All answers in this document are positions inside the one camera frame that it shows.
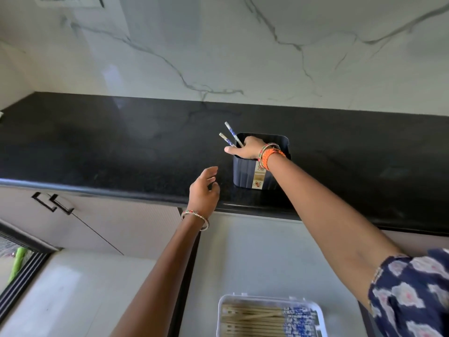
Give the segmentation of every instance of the sleeve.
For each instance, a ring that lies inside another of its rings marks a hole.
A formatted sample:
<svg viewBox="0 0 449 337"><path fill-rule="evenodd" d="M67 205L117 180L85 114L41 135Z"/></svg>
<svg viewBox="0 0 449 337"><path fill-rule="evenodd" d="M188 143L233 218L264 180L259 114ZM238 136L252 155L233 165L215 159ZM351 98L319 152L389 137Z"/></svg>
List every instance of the sleeve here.
<svg viewBox="0 0 449 337"><path fill-rule="evenodd" d="M388 257L368 298L386 337L449 336L449 249L431 249L416 258Z"/></svg>

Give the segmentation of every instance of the marble wall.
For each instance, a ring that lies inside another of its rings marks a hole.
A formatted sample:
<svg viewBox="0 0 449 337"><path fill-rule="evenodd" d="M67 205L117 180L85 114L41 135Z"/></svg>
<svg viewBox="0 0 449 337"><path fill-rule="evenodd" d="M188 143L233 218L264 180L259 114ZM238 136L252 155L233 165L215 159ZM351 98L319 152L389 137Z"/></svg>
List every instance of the marble wall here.
<svg viewBox="0 0 449 337"><path fill-rule="evenodd" d="M449 115L448 0L0 0L37 91Z"/></svg>
<svg viewBox="0 0 449 337"><path fill-rule="evenodd" d="M30 85L0 47L0 110L32 92Z"/></svg>

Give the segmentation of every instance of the person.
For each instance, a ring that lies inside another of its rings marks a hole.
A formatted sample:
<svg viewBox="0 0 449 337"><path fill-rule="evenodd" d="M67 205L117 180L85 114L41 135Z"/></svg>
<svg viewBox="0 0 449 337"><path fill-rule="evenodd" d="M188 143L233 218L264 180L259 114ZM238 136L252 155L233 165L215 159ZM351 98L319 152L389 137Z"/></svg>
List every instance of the person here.
<svg viewBox="0 0 449 337"><path fill-rule="evenodd" d="M393 336L449 336L449 250L411 258L341 198L285 158L273 145L247 137L229 154L260 158L295 207L343 284L373 315L379 330ZM214 212L220 187L217 167L205 169L190 186L187 209L153 270L111 337L165 337L194 240Z"/></svg>

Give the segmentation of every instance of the gold label on container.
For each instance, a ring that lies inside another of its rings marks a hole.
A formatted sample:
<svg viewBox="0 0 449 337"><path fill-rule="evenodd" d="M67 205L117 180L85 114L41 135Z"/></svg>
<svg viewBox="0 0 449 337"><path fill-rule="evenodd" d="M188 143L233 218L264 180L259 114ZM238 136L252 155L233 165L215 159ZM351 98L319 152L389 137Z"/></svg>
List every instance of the gold label on container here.
<svg viewBox="0 0 449 337"><path fill-rule="evenodd" d="M267 171L260 167L259 162L255 164L254 178L253 178L253 189L262 189L264 185L265 173Z"/></svg>

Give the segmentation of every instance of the orange bracelet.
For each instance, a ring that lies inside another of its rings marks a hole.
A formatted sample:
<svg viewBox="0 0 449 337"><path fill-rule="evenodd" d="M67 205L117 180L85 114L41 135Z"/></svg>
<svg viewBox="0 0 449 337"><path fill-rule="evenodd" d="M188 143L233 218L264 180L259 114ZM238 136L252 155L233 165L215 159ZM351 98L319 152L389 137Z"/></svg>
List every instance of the orange bracelet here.
<svg viewBox="0 0 449 337"><path fill-rule="evenodd" d="M262 164L262 167L264 169L268 170L268 171L269 171L269 169L268 169L268 157L270 157L272 154L281 154L282 156L285 157L285 153L283 153L279 149L276 149L276 148L266 149L264 151L264 153L262 154L261 164Z"/></svg>

